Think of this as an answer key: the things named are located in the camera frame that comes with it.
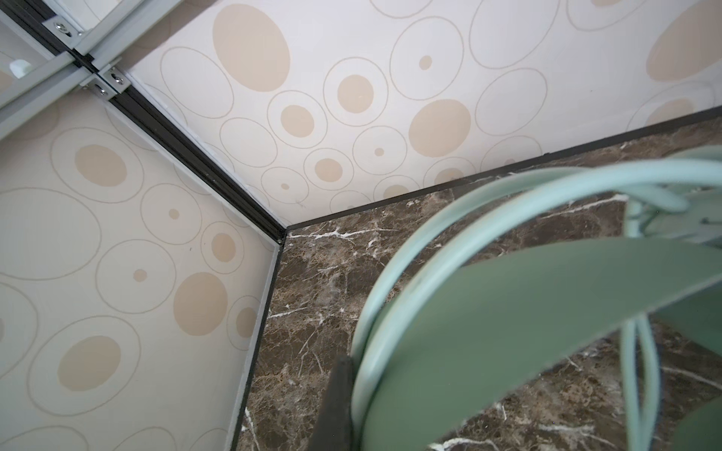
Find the marble floor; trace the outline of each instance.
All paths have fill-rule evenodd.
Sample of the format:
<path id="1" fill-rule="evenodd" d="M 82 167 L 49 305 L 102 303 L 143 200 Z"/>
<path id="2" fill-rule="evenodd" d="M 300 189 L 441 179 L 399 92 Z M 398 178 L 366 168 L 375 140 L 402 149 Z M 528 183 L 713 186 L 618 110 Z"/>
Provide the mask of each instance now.
<path id="1" fill-rule="evenodd" d="M 722 144 L 722 118 L 555 160 L 543 167 L 594 167 Z M 434 213 L 487 178 L 292 231 L 284 250 L 239 450 L 304 450 L 334 357 L 347 353 L 365 297 L 396 249 Z M 620 233 L 622 202 L 611 194 L 551 211 L 507 233 L 472 261 L 525 247 Z M 459 230 L 455 224 L 408 267 L 394 293 Z M 663 401 L 653 449 L 667 450 L 674 425 L 722 395 L 722 359 L 661 324 Z M 623 450 L 625 416 L 617 334 L 558 362 L 455 431 L 433 450 Z"/>

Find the patterned wallpaper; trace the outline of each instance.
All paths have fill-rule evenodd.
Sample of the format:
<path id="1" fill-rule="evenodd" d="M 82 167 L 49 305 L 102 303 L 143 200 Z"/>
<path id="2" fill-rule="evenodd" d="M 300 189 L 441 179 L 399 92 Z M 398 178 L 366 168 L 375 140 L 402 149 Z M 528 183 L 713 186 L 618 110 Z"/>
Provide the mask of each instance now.
<path id="1" fill-rule="evenodd" d="M 722 102 L 720 0 L 211 4 L 126 62 L 286 224 Z"/>
<path id="2" fill-rule="evenodd" d="M 221 450 L 274 246 L 109 104 L 0 142 L 0 450 Z"/>

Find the beige dot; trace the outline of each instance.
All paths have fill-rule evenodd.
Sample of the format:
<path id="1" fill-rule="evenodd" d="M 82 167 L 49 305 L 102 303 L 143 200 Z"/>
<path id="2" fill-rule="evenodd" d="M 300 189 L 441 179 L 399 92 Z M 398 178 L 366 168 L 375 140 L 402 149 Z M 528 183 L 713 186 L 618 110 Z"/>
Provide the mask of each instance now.
<path id="1" fill-rule="evenodd" d="M 123 159 L 109 148 L 97 144 L 78 150 L 75 167 L 88 181 L 100 186 L 118 186 L 128 176 Z"/>
<path id="2" fill-rule="evenodd" d="M 419 60 L 419 67 L 421 70 L 425 71 L 426 69 L 431 67 L 431 57 L 428 55 L 423 55 L 421 59 Z"/>
<path id="3" fill-rule="evenodd" d="M 249 89 L 269 92 L 286 81 L 288 44 L 274 21 L 252 6 L 232 4 L 218 13 L 213 46 L 230 76 Z"/>
<path id="4" fill-rule="evenodd" d="M 228 293 L 223 282 L 210 273 L 195 273 L 176 290 L 173 314 L 183 332 L 201 336 L 218 327 L 227 307 Z"/>
<path id="5" fill-rule="evenodd" d="M 218 260 L 229 262 L 235 257 L 235 241 L 228 234 L 218 233 L 211 240 L 211 251 Z"/>
<path id="6" fill-rule="evenodd" d="M 373 86 L 366 77 L 349 75 L 339 84 L 339 103 L 349 113 L 363 113 L 373 102 Z"/>
<path id="7" fill-rule="evenodd" d="M 68 390 L 101 386 L 121 363 L 121 347 L 106 336 L 93 336 L 73 345 L 60 359 L 58 381 Z"/>
<path id="8" fill-rule="evenodd" d="M 313 116 L 300 105 L 288 105 L 281 112 L 281 125 L 293 136 L 305 138 L 313 132 Z"/>
<path id="9" fill-rule="evenodd" d="M 324 182 L 335 182 L 344 174 L 344 168 L 335 159 L 324 158 L 316 163 L 314 168 L 318 178 Z"/>
<path id="10" fill-rule="evenodd" d="M 383 192 L 383 198 L 388 199 L 396 196 L 400 196 L 401 194 L 406 194 L 409 192 L 409 189 L 402 185 L 391 185 Z"/>
<path id="11" fill-rule="evenodd" d="M 3 92 L 4 90 L 8 89 L 12 82 L 14 82 L 15 79 L 12 78 L 11 75 L 6 74 L 3 71 L 0 71 L 0 92 Z"/>
<path id="12" fill-rule="evenodd" d="M 722 59 L 722 1 L 702 0 L 681 13 L 649 52 L 647 74 L 658 82 L 673 82 Z"/>
<path id="13" fill-rule="evenodd" d="M 448 169 L 444 169 L 440 171 L 436 178 L 434 179 L 434 183 L 438 185 L 439 183 L 446 183 L 451 182 L 452 180 L 456 180 L 457 178 L 462 178 L 464 174 L 462 171 L 456 169 L 455 167 L 449 167 Z"/>
<path id="14" fill-rule="evenodd" d="M 695 106 L 688 99 L 674 99 L 660 106 L 649 115 L 648 126 L 654 123 L 669 121 L 695 111 Z"/>
<path id="15" fill-rule="evenodd" d="M 591 0 L 591 3 L 592 3 L 594 6 L 603 7 L 603 6 L 615 5 L 615 4 L 617 4 L 617 3 L 621 2 L 621 1 L 622 1 L 622 0 Z"/>
<path id="16" fill-rule="evenodd" d="M 135 272 L 133 272 L 133 279 L 135 279 L 136 282 L 143 282 L 145 279 L 148 279 L 148 273 L 145 272 L 144 269 L 136 269 Z"/>
<path id="17" fill-rule="evenodd" d="M 246 307 L 238 312 L 235 317 L 235 329 L 238 335 L 249 338 L 253 335 L 253 327 L 256 325 L 256 311 Z"/>
<path id="18" fill-rule="evenodd" d="M 409 140 L 421 155 L 442 157 L 461 146 L 470 127 L 471 115 L 461 102 L 436 100 L 414 116 L 409 127 Z"/>

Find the brown marble floor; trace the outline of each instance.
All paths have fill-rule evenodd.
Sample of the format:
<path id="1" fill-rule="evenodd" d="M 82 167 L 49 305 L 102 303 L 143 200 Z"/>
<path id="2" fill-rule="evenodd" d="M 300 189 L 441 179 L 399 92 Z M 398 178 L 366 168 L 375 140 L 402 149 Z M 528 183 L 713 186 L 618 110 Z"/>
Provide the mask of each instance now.
<path id="1" fill-rule="evenodd" d="M 544 166 L 598 166 L 722 144 L 722 118 Z M 345 216 L 290 233 L 248 398 L 239 450 L 304 450 L 334 357 L 346 353 L 365 297 L 396 249 L 434 213 L 493 178 Z M 473 260 L 529 246 L 614 236 L 622 202 L 607 195 L 573 203 L 516 228 Z M 482 212 L 444 232 L 408 267 L 397 293 L 421 265 Z M 663 401 L 655 450 L 674 425 L 722 395 L 722 359 L 654 324 Z M 535 380 L 431 445 L 433 450 L 623 450 L 624 409 L 617 335 L 563 359 Z"/>

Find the floor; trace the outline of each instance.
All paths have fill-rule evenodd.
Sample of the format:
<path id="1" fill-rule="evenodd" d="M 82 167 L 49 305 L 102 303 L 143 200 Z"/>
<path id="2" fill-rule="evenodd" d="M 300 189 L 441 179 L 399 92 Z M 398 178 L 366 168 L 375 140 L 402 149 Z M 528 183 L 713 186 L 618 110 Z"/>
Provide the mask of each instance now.
<path id="1" fill-rule="evenodd" d="M 599 166 L 722 144 L 722 118 L 543 166 Z M 347 353 L 371 286 L 396 249 L 434 213 L 488 178 L 295 230 L 287 238 L 240 438 L 239 450 L 303 450 L 334 357 Z M 472 261 L 545 243 L 620 233 L 622 202 L 611 194 L 549 212 L 506 234 Z M 408 267 L 400 289 L 478 212 L 434 240 Z M 653 324 L 663 402 L 653 449 L 667 450 L 674 425 L 722 395 L 722 359 Z M 617 334 L 563 359 L 456 431 L 433 450 L 623 450 L 624 409 Z"/>

